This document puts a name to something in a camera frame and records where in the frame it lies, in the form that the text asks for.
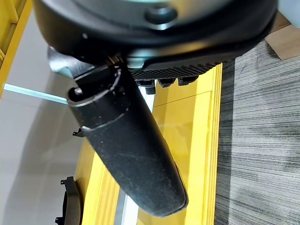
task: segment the gray carpet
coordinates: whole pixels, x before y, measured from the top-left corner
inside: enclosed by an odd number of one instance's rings
[[[224,66],[216,225],[300,225],[300,57],[265,43]]]

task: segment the yellow panel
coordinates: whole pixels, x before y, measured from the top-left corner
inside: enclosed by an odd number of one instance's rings
[[[15,9],[15,2],[13,0],[5,0],[6,9],[11,23],[18,23],[19,17]]]
[[[75,180],[84,202],[82,225],[113,225],[120,187],[86,139]]]
[[[189,205],[163,219],[139,210],[138,225],[213,225],[221,74],[219,65],[185,88],[157,89],[153,115],[183,177]]]
[[[5,54],[0,63],[0,97],[32,8],[31,0],[26,0],[16,25],[15,4],[15,1],[0,0],[0,49]]]

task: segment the black curved cover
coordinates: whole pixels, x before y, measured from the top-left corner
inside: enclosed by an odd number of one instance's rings
[[[187,206],[188,195],[145,100],[123,71],[112,87],[92,96],[78,98],[70,90],[68,105],[126,194],[149,214],[168,216]]]

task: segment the black plastic handle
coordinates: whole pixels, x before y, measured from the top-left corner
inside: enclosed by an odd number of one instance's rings
[[[107,169],[143,210],[164,217],[187,206],[177,166],[131,74],[84,100],[71,90],[68,104]]]

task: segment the black mounting clip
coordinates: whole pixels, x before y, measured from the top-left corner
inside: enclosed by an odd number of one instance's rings
[[[65,185],[66,192],[62,206],[62,217],[57,217],[58,225],[80,225],[82,219],[82,201],[74,177],[67,177],[60,184]]]

